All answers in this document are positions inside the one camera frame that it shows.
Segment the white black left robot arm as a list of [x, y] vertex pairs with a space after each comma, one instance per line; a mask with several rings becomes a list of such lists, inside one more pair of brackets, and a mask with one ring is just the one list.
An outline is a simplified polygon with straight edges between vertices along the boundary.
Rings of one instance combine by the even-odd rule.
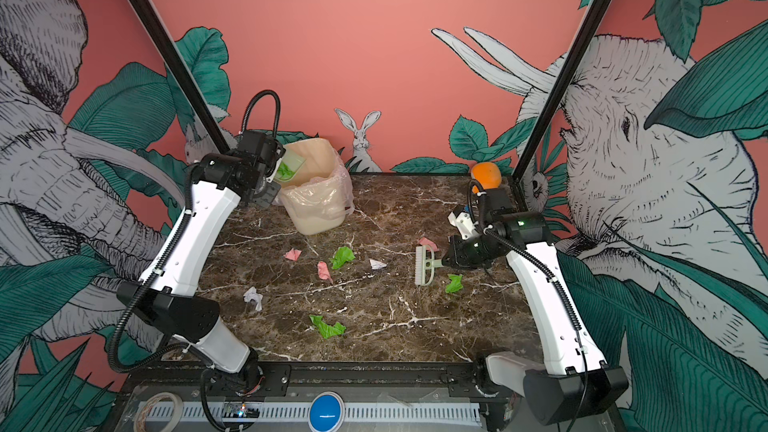
[[[269, 207], [280, 190], [275, 176], [285, 155], [275, 132], [245, 131], [237, 146], [210, 153], [186, 172], [179, 219], [138, 282], [118, 287], [125, 310], [107, 342], [110, 368], [129, 373], [164, 354], [190, 348], [241, 396], [259, 390], [263, 372], [257, 353], [238, 339], [220, 316], [219, 304], [198, 295], [205, 262], [230, 214], [240, 205]], [[133, 364], [119, 358], [119, 344], [132, 317], [175, 338]]]

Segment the cream plastic trash bin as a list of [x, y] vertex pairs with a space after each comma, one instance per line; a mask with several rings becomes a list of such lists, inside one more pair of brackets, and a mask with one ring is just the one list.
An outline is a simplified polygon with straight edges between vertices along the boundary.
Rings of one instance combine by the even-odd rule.
[[340, 155], [323, 138], [311, 138], [285, 145], [286, 157], [304, 162], [293, 177], [281, 184], [277, 201], [296, 229], [311, 236], [340, 226], [354, 210], [351, 177]]

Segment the pale green dustpan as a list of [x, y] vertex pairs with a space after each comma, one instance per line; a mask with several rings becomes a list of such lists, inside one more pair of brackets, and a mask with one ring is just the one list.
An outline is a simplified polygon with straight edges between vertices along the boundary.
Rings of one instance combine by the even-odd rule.
[[305, 164], [305, 161], [306, 161], [306, 159], [303, 156], [299, 155], [298, 153], [296, 153], [296, 152], [294, 152], [292, 150], [287, 149], [285, 151], [283, 157], [280, 159], [278, 167], [280, 166], [281, 163], [286, 163], [287, 165], [291, 166], [296, 171], [296, 175], [297, 175], [297, 173], [300, 171], [300, 169]]

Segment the pale green hand brush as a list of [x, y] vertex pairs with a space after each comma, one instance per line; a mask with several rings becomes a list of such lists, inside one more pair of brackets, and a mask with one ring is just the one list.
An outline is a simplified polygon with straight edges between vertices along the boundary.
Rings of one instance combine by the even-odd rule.
[[435, 271], [442, 268], [442, 261], [435, 256], [435, 250], [429, 245], [419, 245], [415, 250], [414, 282], [416, 286], [429, 286], [435, 277]]

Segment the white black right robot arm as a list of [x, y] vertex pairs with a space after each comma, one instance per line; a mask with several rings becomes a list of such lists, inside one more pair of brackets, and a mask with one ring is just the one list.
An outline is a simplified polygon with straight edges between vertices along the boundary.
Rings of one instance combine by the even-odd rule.
[[628, 389], [629, 380], [621, 367], [608, 364], [587, 330], [543, 216], [500, 214], [480, 222], [459, 206], [449, 222], [458, 232], [449, 240], [443, 265], [480, 269], [504, 258], [522, 286], [542, 343], [540, 365], [511, 352], [487, 356], [491, 382], [524, 397], [542, 425], [607, 411]]

